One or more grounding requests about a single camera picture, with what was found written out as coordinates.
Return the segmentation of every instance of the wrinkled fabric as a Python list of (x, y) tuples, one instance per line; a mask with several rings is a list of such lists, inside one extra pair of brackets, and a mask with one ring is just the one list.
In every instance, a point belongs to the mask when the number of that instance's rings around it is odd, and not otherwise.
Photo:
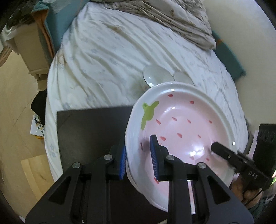
[(133, 105), (145, 92), (143, 69), (182, 71), (224, 112), (243, 152), (248, 133), (237, 90), (215, 53), (147, 18), (88, 3), (65, 32), (48, 74), (45, 149), (62, 175), (57, 111)]
[(201, 0), (92, 0), (106, 8), (149, 18), (204, 50), (216, 48), (206, 10)]

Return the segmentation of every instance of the beige floor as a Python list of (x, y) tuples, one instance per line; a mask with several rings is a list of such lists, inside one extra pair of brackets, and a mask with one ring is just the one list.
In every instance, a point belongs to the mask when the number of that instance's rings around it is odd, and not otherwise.
[(31, 190), (21, 160), (45, 154), (44, 141), (30, 135), (31, 102), (46, 80), (28, 74), (20, 55), (11, 53), (0, 67), (0, 158), (1, 190), (15, 212), (25, 217), (37, 199)]

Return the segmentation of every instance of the blanket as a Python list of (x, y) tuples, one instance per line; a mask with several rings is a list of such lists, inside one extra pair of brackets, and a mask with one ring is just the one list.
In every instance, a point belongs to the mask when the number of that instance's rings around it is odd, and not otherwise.
[(149, 18), (169, 27), (203, 50), (216, 48), (206, 10), (201, 0), (91, 0)]

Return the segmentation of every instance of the stacked plate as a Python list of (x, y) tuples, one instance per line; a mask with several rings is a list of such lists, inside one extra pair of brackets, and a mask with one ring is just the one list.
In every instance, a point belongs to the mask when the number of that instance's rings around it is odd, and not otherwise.
[(152, 205), (167, 211), (169, 185), (154, 177), (152, 134), (170, 154), (190, 164), (205, 162), (230, 185), (234, 170), (210, 146), (220, 142), (236, 152), (232, 129), (218, 105), (194, 86), (166, 82), (150, 88), (133, 106), (126, 129), (128, 178)]

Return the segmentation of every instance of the wall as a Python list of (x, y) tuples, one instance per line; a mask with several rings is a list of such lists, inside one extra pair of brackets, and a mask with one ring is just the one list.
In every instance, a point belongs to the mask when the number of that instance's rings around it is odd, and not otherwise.
[(254, 0), (205, 0), (213, 30), (246, 70), (236, 82), (253, 129), (276, 123), (276, 30)]

